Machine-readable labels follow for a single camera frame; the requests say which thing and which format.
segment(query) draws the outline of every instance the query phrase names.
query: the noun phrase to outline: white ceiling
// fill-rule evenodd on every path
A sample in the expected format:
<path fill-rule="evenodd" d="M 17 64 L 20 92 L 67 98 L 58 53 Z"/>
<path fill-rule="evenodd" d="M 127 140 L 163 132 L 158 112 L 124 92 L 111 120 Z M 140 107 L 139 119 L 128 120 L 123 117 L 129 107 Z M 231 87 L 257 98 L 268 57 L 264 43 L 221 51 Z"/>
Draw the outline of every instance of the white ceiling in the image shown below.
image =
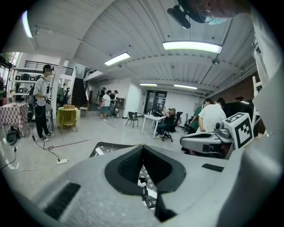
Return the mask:
<path fill-rule="evenodd" d="M 219 25 L 191 20 L 192 27 L 186 30 L 166 12 L 176 3 L 176 0 L 38 1 L 28 12 L 33 39 L 21 39 L 25 34 L 18 24 L 6 50 L 68 53 L 68 60 L 95 68 L 109 78 L 132 76 L 140 82 L 157 83 L 169 89 L 173 89 L 174 83 L 197 86 L 194 93 L 199 96 L 226 86 L 254 62 L 254 31 L 249 17 L 239 15 Z M 210 42 L 222 45 L 223 50 L 219 55 L 195 50 L 165 51 L 162 43 L 173 40 Z M 110 67 L 104 64 L 124 52 L 131 55 L 127 62 Z M 220 59 L 220 65 L 211 63 L 215 57 Z"/>

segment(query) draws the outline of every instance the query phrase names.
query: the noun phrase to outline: shorts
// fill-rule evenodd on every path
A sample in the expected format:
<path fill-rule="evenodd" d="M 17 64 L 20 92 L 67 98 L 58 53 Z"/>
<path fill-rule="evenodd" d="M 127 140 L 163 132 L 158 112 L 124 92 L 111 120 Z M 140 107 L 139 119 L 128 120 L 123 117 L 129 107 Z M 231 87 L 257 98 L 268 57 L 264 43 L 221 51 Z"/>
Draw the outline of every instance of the shorts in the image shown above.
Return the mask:
<path fill-rule="evenodd" d="M 107 114 L 110 111 L 110 107 L 109 106 L 103 106 L 102 107 L 102 114 Z"/>

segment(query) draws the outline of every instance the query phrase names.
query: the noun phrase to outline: white desk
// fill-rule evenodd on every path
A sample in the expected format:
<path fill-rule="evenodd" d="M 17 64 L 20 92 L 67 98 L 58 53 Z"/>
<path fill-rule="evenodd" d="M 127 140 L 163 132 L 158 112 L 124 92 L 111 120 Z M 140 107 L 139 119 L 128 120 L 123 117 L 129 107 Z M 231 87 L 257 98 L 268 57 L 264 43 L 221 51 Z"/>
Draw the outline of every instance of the white desk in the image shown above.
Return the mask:
<path fill-rule="evenodd" d="M 163 116 L 163 117 L 155 117 L 153 115 L 144 115 L 144 122 L 143 122 L 143 127 L 142 127 L 142 132 L 141 134 L 143 134 L 144 132 L 144 125 L 145 125 L 145 121 L 146 121 L 146 118 L 147 119 L 150 119 L 150 120 L 153 120 L 153 123 L 152 123 L 152 128 L 153 128 L 153 125 L 154 125 L 154 121 L 156 121 L 156 127 L 155 127 L 155 130 L 154 130 L 154 135 L 153 135 L 153 139 L 155 138 L 155 135 L 156 135 L 156 131 L 157 131 L 157 126 L 158 126 L 158 122 L 164 118 L 166 118 L 166 116 Z"/>

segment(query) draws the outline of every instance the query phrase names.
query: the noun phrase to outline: black seat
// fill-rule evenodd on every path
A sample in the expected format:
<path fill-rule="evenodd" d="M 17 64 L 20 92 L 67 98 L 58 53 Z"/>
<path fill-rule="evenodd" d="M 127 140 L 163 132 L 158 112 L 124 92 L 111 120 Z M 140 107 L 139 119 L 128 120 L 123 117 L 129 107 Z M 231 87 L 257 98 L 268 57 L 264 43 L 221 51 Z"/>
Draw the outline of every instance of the black seat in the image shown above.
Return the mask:
<path fill-rule="evenodd" d="M 137 116 L 138 112 L 128 112 L 128 121 L 131 120 L 130 124 L 133 122 L 133 126 L 132 128 L 134 128 L 134 121 L 137 121 L 137 127 L 138 127 L 138 116 Z"/>
<path fill-rule="evenodd" d="M 178 120 L 181 118 L 183 112 L 177 112 L 174 117 L 174 123 L 172 125 L 168 126 L 168 129 L 164 131 L 164 136 L 162 137 L 162 141 L 164 141 L 164 138 L 168 138 L 173 142 L 172 136 L 170 133 L 174 133 L 176 131 L 176 126 L 178 125 Z"/>

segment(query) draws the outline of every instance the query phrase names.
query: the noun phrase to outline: fluorescent light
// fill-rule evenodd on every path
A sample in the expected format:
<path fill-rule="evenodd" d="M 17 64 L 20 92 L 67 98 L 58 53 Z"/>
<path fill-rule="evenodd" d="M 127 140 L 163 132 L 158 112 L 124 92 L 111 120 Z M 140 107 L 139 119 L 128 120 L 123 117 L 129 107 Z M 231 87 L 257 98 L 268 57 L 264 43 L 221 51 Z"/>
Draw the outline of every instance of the fluorescent light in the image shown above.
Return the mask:
<path fill-rule="evenodd" d="M 24 25 L 24 29 L 26 31 L 26 34 L 29 38 L 32 38 L 32 33 L 30 30 L 30 27 L 28 25 L 28 12 L 25 11 L 22 15 L 22 21 L 23 21 L 23 25 Z"/>
<path fill-rule="evenodd" d="M 250 104 L 249 102 L 246 102 L 246 101 L 241 101 L 241 102 L 244 103 L 244 104 L 247 104 L 247 105 Z"/>
<path fill-rule="evenodd" d="M 157 86 L 155 83 L 141 83 L 141 86 Z"/>
<path fill-rule="evenodd" d="M 191 87 L 191 86 L 184 86 L 184 85 L 178 85 L 178 84 L 175 84 L 174 87 L 182 87 L 182 88 L 189 88 L 189 89 L 194 89 L 196 90 L 197 87 Z"/>
<path fill-rule="evenodd" d="M 191 50 L 209 51 L 217 54 L 221 53 L 221 50 L 223 48 L 222 46 L 216 44 L 193 42 L 193 41 L 164 42 L 163 46 L 165 50 L 191 49 Z"/>
<path fill-rule="evenodd" d="M 105 64 L 106 64 L 107 66 L 110 66 L 110 65 L 112 65 L 112 64 L 114 64 L 114 63 L 116 63 L 116 62 L 120 62 L 120 61 L 125 60 L 125 59 L 128 59 L 128 58 L 130 58 L 130 55 L 129 55 L 128 53 L 124 53 L 124 54 L 122 54 L 122 55 L 120 55 L 120 56 L 117 56 L 117 57 L 115 57 L 115 58 L 113 58 L 113 59 L 107 61 Z"/>

